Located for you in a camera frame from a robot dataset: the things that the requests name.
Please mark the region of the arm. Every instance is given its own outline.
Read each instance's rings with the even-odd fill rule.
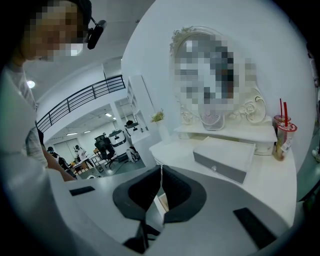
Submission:
[[[57,170],[61,174],[65,182],[76,180],[70,174],[65,172],[64,169],[62,169],[62,167],[56,162],[54,157],[51,154],[49,154],[43,146],[42,146],[42,152],[44,154],[46,161],[48,162],[48,168]]]

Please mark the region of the black rubber strip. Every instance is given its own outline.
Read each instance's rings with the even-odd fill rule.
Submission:
[[[207,193],[204,187],[167,165],[162,166],[162,188],[165,192],[169,211],[163,223],[187,222],[205,205]]]
[[[144,221],[146,212],[161,186],[161,167],[154,168],[117,186],[112,194],[113,202],[128,219]]]
[[[88,192],[94,191],[94,190],[95,189],[92,186],[85,186],[85,187],[81,187],[81,188],[71,189],[70,193],[74,197],[74,196],[78,196],[78,195],[88,193]]]
[[[277,239],[248,208],[234,210],[233,213],[259,249]]]

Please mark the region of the red straw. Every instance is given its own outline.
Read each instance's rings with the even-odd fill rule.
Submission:
[[[285,122],[285,127],[288,126],[288,111],[287,111],[287,103],[283,103],[284,106],[284,122]]]
[[[281,118],[282,118],[282,100],[280,98],[280,109],[281,109]]]

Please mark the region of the label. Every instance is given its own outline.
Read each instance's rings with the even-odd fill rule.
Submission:
[[[285,141],[285,143],[282,145],[281,150],[285,153],[287,153],[291,147],[291,143],[292,143],[292,137],[288,137]]]

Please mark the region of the chair backrest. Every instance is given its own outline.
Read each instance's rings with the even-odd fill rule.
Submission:
[[[105,137],[103,140],[96,142],[94,145],[100,151],[101,158],[103,160],[106,160],[106,159],[110,160],[115,154],[115,150],[112,147],[109,138]]]

